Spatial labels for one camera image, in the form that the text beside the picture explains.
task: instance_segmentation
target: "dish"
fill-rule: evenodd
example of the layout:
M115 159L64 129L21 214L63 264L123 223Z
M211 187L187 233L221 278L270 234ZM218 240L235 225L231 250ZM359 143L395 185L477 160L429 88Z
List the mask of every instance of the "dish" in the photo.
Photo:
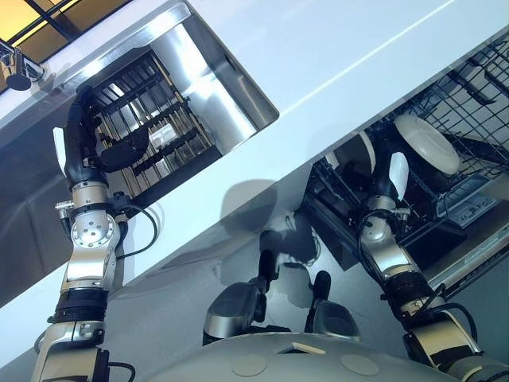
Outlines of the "dish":
M400 115L394 124L406 143L431 166L447 175L458 172L460 157L453 145L424 119Z
M343 171L347 166L357 173L370 177L375 168L375 149L364 131L361 131L334 150L336 166Z

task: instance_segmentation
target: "sink basin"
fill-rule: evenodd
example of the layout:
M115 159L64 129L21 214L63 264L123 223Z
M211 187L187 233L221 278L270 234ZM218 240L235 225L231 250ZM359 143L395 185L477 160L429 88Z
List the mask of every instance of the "sink basin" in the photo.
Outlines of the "sink basin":
M139 71L146 71L146 76ZM142 207L278 117L242 65L184 2L153 16L142 27L128 28L68 72L73 74L54 81L53 92L38 97L0 129L4 222L0 306L71 254L72 245L53 210L57 201L67 200L70 194L54 154L52 129L65 124L80 85L90 84L103 107L98 133L103 133L105 146L144 124L149 126L150 146L143 159L109 174L111 190L129 193ZM129 82L126 74L134 81ZM186 157L186 150L192 155Z

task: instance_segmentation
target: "dishwasher rack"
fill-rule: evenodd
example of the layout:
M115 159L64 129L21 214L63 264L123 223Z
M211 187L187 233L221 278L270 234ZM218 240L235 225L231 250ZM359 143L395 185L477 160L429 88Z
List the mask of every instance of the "dishwasher rack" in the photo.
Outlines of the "dishwasher rack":
M130 195L145 207L220 153L151 50L118 66L92 86L101 107L99 139L106 149L139 127L148 128L146 153L121 170Z
M408 245L444 220L463 227L498 203L480 196L479 191L509 170L508 35L484 46L366 132L377 139L394 131L393 121L401 114L426 120L451 142L460 157L460 169L452 177L440 171L423 175L415 170L422 164L411 155L407 158L410 177L403 204L410 208L411 216L402 242ZM398 150L402 139L391 144ZM437 182L442 187L430 186ZM468 217L458 212L464 210L461 206L465 203L471 205Z
M464 235L464 228L499 203L480 191L509 173L509 39L483 46L464 63L420 91L365 132L376 143L405 153L409 179L402 207L410 209L399 241L409 246L435 228ZM397 132L394 119L412 114L426 120L453 145L460 169L446 176L427 164ZM333 170L322 158L313 167L303 205L356 251L356 213L371 179Z

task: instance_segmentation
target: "kitchen counter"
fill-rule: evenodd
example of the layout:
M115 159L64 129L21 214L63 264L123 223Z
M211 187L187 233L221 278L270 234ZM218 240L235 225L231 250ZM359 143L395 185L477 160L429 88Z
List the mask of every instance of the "kitchen counter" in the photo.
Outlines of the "kitchen counter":
M65 76L65 68L86 62L98 47L119 38L123 25L153 17L155 9L173 3L133 0L52 57L50 72L60 73L57 79ZM504 0L483 6L476 0L189 3L280 115L150 206L158 218L159 237L150 250L119 268L123 285L186 253L186 244L197 237L201 241L194 245L205 247L211 241L252 238L270 219L293 210L313 159L507 28L509 14ZM11 90L0 95L0 130L40 96L41 91ZM253 216L261 209L269 212L253 227ZM228 229L243 224L243 230ZM125 252L144 246L151 236L143 216L130 220L129 226ZM230 253L235 248L227 247ZM8 344L0 352L0 367L32 347L45 329L63 274L64 266L0 309L0 334Z

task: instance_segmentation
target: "wire rack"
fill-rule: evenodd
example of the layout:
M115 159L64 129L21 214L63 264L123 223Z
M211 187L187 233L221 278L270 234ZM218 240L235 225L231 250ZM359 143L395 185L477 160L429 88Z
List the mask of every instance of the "wire rack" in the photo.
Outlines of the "wire rack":
M140 161L122 170L132 197L156 185L212 146L204 128L152 52L94 88L102 107L100 140L114 145L141 126L149 146Z
M485 45L463 64L367 129L371 137L394 133L394 118L413 114L425 119L454 146L460 169L452 177L439 171L416 171L422 160L410 155L410 179L403 201L412 211L406 239L451 218L451 211L472 199L509 169L509 40ZM397 134L394 148L405 145ZM496 201L478 200L478 215Z

